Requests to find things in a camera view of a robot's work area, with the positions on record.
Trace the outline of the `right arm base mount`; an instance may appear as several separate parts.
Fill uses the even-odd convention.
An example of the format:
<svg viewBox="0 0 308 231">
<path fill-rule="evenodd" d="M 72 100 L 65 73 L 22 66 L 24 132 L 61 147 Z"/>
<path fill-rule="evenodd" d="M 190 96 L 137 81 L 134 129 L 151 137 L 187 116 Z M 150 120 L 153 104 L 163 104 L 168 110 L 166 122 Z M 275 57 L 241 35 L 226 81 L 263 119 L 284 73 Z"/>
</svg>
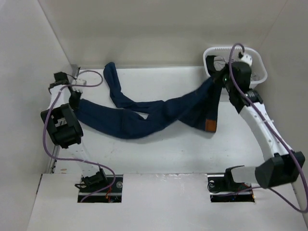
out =
<svg viewBox="0 0 308 231">
<path fill-rule="evenodd" d="M 249 183 L 237 183 L 225 173 L 208 174 L 207 189 L 212 203 L 254 203 L 252 186 Z"/>
</svg>

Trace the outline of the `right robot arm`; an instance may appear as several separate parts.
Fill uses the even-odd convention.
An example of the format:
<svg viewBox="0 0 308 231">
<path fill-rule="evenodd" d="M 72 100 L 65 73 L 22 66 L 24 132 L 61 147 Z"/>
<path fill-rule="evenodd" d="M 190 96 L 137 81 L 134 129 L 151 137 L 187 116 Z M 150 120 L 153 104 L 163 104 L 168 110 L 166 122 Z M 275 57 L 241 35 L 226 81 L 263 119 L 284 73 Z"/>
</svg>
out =
<svg viewBox="0 0 308 231">
<path fill-rule="evenodd" d="M 231 104 L 250 127 L 263 154 L 264 162 L 259 166 L 236 166 L 226 169 L 223 185 L 235 190 L 241 183 L 255 183 L 268 189 L 293 183 L 299 176 L 299 168 L 305 162 L 302 152 L 295 152 L 280 137 L 269 118 L 263 99 L 250 88 L 251 67 L 244 62 L 226 64 L 214 74 L 224 87 Z"/>
</svg>

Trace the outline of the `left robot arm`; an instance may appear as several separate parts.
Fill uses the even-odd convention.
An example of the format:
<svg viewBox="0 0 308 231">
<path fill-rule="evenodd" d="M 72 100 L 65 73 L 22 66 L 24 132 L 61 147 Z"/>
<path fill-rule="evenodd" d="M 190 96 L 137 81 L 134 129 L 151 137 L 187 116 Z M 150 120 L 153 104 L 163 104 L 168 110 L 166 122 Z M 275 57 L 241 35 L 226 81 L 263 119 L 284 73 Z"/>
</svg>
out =
<svg viewBox="0 0 308 231">
<path fill-rule="evenodd" d="M 83 130 L 75 115 L 82 94 L 81 86 L 86 86 L 87 82 L 75 77 L 77 86 L 72 87 L 68 74 L 64 72 L 55 73 L 54 78 L 55 82 L 49 86 L 50 105 L 40 113 L 45 134 L 49 134 L 55 145 L 67 149 L 71 159 L 80 167 L 81 183 L 75 186 L 81 192 L 103 192 L 109 185 L 108 178 L 102 167 L 87 163 L 90 154 L 82 142 Z"/>
</svg>

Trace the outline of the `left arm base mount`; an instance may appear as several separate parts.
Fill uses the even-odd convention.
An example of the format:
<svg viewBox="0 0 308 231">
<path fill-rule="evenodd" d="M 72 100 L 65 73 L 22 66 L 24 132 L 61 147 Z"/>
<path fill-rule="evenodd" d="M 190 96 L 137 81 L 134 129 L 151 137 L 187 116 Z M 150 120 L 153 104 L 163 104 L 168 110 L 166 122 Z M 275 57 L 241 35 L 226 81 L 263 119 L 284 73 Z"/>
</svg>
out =
<svg viewBox="0 0 308 231">
<path fill-rule="evenodd" d="M 86 186 L 84 182 L 75 184 L 75 187 L 78 188 L 78 203 L 121 203 L 122 202 L 122 190 L 123 190 L 123 175 L 116 175 L 115 182 L 110 188 L 106 188 L 102 191 L 99 191 L 89 197 L 84 201 L 81 201 L 88 194 L 100 190 L 101 188 L 106 187 L 113 181 L 112 175 L 107 175 L 107 182 L 94 183 L 91 186 Z"/>
</svg>

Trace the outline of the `dark blue denim trousers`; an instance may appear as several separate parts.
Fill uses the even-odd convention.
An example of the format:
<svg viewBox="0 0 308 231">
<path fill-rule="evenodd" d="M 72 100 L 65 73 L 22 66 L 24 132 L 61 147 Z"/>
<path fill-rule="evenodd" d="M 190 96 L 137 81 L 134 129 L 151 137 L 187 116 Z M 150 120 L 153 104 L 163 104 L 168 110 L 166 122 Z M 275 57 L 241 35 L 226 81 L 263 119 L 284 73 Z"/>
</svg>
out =
<svg viewBox="0 0 308 231">
<path fill-rule="evenodd" d="M 222 85 L 213 77 L 177 98 L 135 102 L 122 93 L 115 63 L 108 63 L 103 75 L 115 108 L 81 99 L 75 115 L 83 124 L 101 133 L 130 140 L 159 132 L 175 121 L 198 130 L 216 132 Z"/>
</svg>

